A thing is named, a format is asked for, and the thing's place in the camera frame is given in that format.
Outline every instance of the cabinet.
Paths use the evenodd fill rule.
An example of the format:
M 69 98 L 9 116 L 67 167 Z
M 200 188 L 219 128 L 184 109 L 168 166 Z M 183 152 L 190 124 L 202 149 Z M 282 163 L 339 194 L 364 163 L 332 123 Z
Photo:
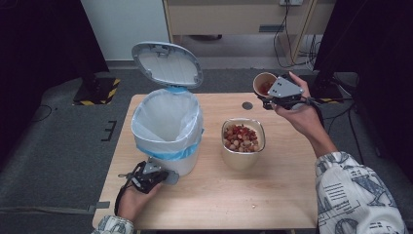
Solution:
M 286 6 L 279 3 L 276 0 L 164 0 L 169 40 L 173 41 L 176 35 L 268 33 L 260 27 L 277 28 L 283 24 Z M 286 33 L 280 33 L 287 58 L 292 54 L 296 59 L 306 34 L 323 34 L 334 3 L 334 0 L 304 0 L 303 5 L 289 8 L 286 29 L 291 51 Z

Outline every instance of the white trash can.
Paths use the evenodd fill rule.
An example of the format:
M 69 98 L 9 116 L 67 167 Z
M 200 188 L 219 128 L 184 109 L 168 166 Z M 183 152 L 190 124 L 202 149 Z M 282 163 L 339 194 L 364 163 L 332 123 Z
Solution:
M 185 176 L 196 165 L 204 130 L 203 111 L 187 89 L 201 85 L 202 70 L 189 51 L 169 43 L 139 43 L 132 56 L 147 78 L 167 86 L 150 93 L 134 111 L 136 147 L 161 167 Z

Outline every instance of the right hand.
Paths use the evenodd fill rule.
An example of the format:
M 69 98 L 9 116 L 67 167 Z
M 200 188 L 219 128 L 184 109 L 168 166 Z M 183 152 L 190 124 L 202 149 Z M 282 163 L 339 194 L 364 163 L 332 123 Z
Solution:
M 302 97 L 310 97 L 310 91 L 307 82 L 300 79 L 297 75 L 289 72 L 291 79 L 304 90 Z M 288 120 L 291 125 L 302 135 L 308 136 L 314 129 L 322 128 L 323 126 L 319 121 L 319 116 L 316 110 L 311 105 L 302 105 L 296 110 L 287 110 L 282 106 L 274 105 L 273 109 L 278 115 Z

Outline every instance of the person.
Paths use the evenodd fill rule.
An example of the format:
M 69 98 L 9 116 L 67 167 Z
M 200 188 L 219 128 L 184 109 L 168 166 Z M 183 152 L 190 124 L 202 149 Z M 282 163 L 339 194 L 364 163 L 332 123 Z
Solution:
M 289 75 L 303 88 L 302 96 L 310 97 L 307 82 L 292 72 Z M 311 105 L 294 110 L 272 105 L 278 115 L 308 139 L 316 154 L 319 233 L 408 233 L 384 182 L 373 170 L 337 149 Z M 133 221 L 159 188 L 158 184 L 149 194 L 128 188 L 120 201 L 119 216 L 106 216 L 94 234 L 132 233 Z

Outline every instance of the hand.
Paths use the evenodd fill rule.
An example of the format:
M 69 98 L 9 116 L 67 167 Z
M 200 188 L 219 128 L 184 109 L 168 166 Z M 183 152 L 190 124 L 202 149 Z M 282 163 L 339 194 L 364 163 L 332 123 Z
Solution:
M 118 216 L 134 222 L 144 206 L 156 195 L 161 188 L 158 183 L 148 194 L 137 191 L 133 186 L 126 189 L 119 203 Z
M 310 97 L 307 82 L 292 72 L 289 72 L 289 75 L 291 79 L 304 90 L 302 97 Z M 302 105 L 296 110 L 286 110 L 282 106 L 272 105 L 278 115 L 288 120 L 300 134 L 304 135 L 310 141 L 317 157 L 337 151 L 336 146 L 319 121 L 316 110 L 311 105 Z

